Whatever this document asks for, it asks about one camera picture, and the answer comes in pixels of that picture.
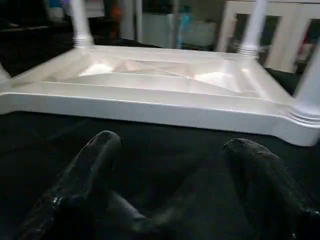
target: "cabinet door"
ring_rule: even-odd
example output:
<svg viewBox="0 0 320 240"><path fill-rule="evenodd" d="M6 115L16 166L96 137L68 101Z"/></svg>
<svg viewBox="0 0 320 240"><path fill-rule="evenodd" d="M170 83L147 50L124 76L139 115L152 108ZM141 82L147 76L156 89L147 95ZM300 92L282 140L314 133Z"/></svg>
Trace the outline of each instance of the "cabinet door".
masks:
<svg viewBox="0 0 320 240"><path fill-rule="evenodd" d="M218 52L236 52L242 41L255 2L227 1L219 34ZM299 3L270 2L267 6L265 25L260 40L262 65L278 69L279 60L295 24Z"/></svg>
<svg viewBox="0 0 320 240"><path fill-rule="evenodd" d="M280 71L302 73L320 36L320 4L301 4L281 59Z"/></svg>

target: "glass panel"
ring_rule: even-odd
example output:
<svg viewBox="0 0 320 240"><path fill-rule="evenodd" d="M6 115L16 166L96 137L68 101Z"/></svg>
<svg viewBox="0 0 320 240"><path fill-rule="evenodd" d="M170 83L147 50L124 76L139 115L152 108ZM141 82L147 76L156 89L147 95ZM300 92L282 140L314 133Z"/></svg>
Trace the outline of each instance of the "glass panel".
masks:
<svg viewBox="0 0 320 240"><path fill-rule="evenodd" d="M294 62L293 69L295 73L302 74L305 71L306 66L315 52L314 50L319 36L320 19L312 19Z"/></svg>
<svg viewBox="0 0 320 240"><path fill-rule="evenodd" d="M233 37L228 42L227 52L228 53L236 53L241 43L245 29L247 26L249 14L241 14L238 13L236 15L236 23L235 29L233 33ZM259 62L263 65L266 62L268 54L271 49L272 39L275 35L277 25L281 20L281 16L266 16L265 25L262 32L261 40L260 40L260 53L259 53Z"/></svg>

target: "black tablecloth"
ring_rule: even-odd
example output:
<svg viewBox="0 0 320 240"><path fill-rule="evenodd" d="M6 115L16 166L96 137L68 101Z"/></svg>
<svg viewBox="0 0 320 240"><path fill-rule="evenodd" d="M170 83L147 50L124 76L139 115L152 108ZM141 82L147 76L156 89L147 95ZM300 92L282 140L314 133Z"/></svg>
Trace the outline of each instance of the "black tablecloth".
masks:
<svg viewBox="0 0 320 240"><path fill-rule="evenodd" d="M0 60L16 75L69 49L72 43L65 36L47 37L47 44L31 38L31 49L19 39L7 42L6 49L1 44ZM132 46L133 42L120 44ZM123 144L113 188L139 210L160 206L187 178L192 178L188 184L196 191L196 204L187 209L171 239L250 239L252 228L220 158L222 145L231 138L248 138L266 146L283 159L310 195L320 194L318 145L297 147L272 136L238 132L14 112L0 116L1 239L10 239L57 174L103 130L117 133ZM203 161L206 167L198 170Z"/></svg>

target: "white furniture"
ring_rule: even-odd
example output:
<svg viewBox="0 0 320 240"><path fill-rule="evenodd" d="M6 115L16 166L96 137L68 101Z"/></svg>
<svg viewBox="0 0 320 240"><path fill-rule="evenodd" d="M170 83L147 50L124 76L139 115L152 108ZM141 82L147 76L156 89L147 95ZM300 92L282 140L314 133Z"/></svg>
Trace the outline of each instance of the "white furniture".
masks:
<svg viewBox="0 0 320 240"><path fill-rule="evenodd" d="M230 37L235 32L236 15L252 14L254 4L253 0L226 2L216 48L218 52L227 50ZM320 19L320 1L272 0L267 6L266 15L280 18L264 66L278 71L294 72L294 62L311 19Z"/></svg>
<svg viewBox="0 0 320 240"><path fill-rule="evenodd" d="M320 19L320 4L301 4L294 27L290 32L290 41L283 49L278 68L280 71L294 72L295 59L312 19Z"/></svg>
<svg viewBox="0 0 320 240"><path fill-rule="evenodd" d="M139 43L143 42L143 0L135 0L136 14L136 40Z"/></svg>
<svg viewBox="0 0 320 240"><path fill-rule="evenodd" d="M142 16L142 43L169 49L172 32L170 26L171 14L145 12Z"/></svg>
<svg viewBox="0 0 320 240"><path fill-rule="evenodd" d="M239 53L92 44L73 0L75 49L0 84L0 114L107 118L272 135L320 135L320 51L291 97L256 61L267 0L257 0Z"/></svg>
<svg viewBox="0 0 320 240"><path fill-rule="evenodd" d="M118 4L122 10L120 37L122 39L135 40L134 15L137 6L135 8L135 3L133 0L118 0Z"/></svg>
<svg viewBox="0 0 320 240"><path fill-rule="evenodd" d="M235 32L235 18L237 14L252 14L255 2L253 1L227 1L224 7L222 26L217 45L218 52L225 52L230 37ZM272 46L264 66L277 70L279 59L282 57L283 49L290 41L290 32L299 12L298 3L270 2L266 8L267 16L279 16L279 23L272 39Z"/></svg>
<svg viewBox="0 0 320 240"><path fill-rule="evenodd" d="M182 31L182 42L184 44L207 47L215 41L215 22L192 21L187 30Z"/></svg>

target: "white chair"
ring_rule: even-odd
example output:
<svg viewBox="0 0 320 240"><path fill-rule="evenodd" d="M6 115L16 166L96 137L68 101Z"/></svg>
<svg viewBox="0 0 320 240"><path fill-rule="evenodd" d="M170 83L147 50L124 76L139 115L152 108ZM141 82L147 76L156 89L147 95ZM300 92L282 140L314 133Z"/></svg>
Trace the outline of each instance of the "white chair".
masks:
<svg viewBox="0 0 320 240"><path fill-rule="evenodd" d="M219 34L216 50L226 52L230 37L234 36L235 19L237 14L252 14L254 11L254 1L227 1L224 7L221 31ZM275 70L279 69L283 49L290 41L290 33L294 26L299 12L299 3L270 2L266 9L267 16L277 16L279 21L272 36L270 52L266 58L264 66Z"/></svg>
<svg viewBox="0 0 320 240"><path fill-rule="evenodd" d="M72 0L71 6L75 48L5 81L0 114L236 131L299 146L318 140L320 51L294 97L256 61L268 0L256 1L238 53L93 45L83 1Z"/></svg>
<svg viewBox="0 0 320 240"><path fill-rule="evenodd" d="M295 18L295 24L290 31L290 40L283 49L283 56L279 63L278 70L284 72L294 72L294 63L297 58L299 48L303 43L311 20L320 19L320 2L318 4L300 4L299 14Z"/></svg>

